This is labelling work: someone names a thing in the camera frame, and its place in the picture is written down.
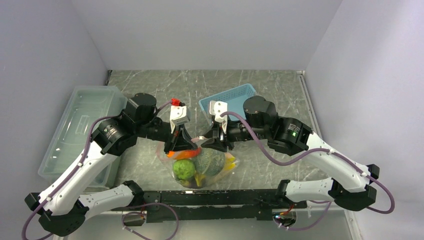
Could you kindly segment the green netted melon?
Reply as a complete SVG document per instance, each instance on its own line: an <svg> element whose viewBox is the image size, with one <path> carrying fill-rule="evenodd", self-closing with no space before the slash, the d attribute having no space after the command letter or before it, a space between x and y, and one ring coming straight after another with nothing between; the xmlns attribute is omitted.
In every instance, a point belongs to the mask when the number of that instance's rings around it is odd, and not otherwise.
<svg viewBox="0 0 424 240"><path fill-rule="evenodd" d="M202 148L201 153L193 159L196 172L208 177L219 174L225 162L226 156L223 152L210 148Z"/></svg>

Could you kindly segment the clear zip top bag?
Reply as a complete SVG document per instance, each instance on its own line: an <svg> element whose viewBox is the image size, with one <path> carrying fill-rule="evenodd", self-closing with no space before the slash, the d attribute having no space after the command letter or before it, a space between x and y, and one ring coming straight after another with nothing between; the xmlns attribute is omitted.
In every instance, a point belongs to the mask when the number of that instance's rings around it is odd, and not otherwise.
<svg viewBox="0 0 424 240"><path fill-rule="evenodd" d="M160 142L156 148L156 157L181 186L189 189L208 187L233 174L240 161L229 152L201 147L206 140L204 136L193 138L191 141L197 145L197 149L169 153L164 152L164 143Z"/></svg>

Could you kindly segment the light blue plastic basket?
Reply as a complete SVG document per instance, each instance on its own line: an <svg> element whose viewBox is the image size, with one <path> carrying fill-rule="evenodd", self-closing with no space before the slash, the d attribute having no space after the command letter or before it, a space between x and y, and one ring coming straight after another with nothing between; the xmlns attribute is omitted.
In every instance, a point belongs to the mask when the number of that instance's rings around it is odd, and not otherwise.
<svg viewBox="0 0 424 240"><path fill-rule="evenodd" d="M211 117L208 116L208 107L210 101L221 101L228 104L228 110L245 117L243 104L253 96L257 95L256 90L250 83L246 83L220 93L208 96L198 101L203 115L206 117L208 124L212 123Z"/></svg>

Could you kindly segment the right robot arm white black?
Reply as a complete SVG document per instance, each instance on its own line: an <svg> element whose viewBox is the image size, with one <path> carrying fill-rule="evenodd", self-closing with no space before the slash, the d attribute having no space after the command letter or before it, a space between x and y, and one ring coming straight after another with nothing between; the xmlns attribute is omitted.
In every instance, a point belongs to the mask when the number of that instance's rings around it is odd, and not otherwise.
<svg viewBox="0 0 424 240"><path fill-rule="evenodd" d="M223 101L211 101L208 115L211 129L204 134L203 148L226 152L235 142L255 141L273 163L289 166L300 160L313 164L327 178L312 181L282 180L275 194L276 203L287 208L302 201L333 202L350 211L361 211L376 202L372 182L380 169L363 165L339 153L300 120L279 116L273 102L255 95L242 105L244 114L229 110Z"/></svg>

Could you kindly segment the yellow banana bunch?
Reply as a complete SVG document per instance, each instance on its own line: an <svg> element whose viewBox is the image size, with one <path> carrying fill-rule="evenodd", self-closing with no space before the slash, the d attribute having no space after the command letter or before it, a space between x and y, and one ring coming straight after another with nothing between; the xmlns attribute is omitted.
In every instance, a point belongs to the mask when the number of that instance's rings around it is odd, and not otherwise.
<svg viewBox="0 0 424 240"><path fill-rule="evenodd" d="M177 160L172 170L175 180L185 188L205 188L238 165L236 158L229 153L198 155L193 158Z"/></svg>

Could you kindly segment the light green custard apple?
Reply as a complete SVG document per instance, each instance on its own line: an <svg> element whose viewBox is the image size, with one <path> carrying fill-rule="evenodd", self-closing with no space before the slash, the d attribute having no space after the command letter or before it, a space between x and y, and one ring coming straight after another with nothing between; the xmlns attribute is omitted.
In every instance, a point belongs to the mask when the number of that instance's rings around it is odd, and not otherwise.
<svg viewBox="0 0 424 240"><path fill-rule="evenodd" d="M195 173L195 164L190 159L180 159L173 163L172 171L179 180L189 180Z"/></svg>

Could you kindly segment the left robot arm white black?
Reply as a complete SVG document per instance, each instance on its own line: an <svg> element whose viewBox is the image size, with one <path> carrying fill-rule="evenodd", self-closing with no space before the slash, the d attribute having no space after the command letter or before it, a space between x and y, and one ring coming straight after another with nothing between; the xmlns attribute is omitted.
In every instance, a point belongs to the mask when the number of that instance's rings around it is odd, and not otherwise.
<svg viewBox="0 0 424 240"><path fill-rule="evenodd" d="M185 128L191 118L189 108L176 98L167 104L169 121L163 121L153 95L135 94L118 115L94 121L83 151L53 184L40 193L28 194L25 203L32 216L39 215L38 221L49 236L70 235L86 220L112 209L137 210L143 205L144 191L132 180L84 194L94 178L139 138L162 142L165 153L197 148Z"/></svg>

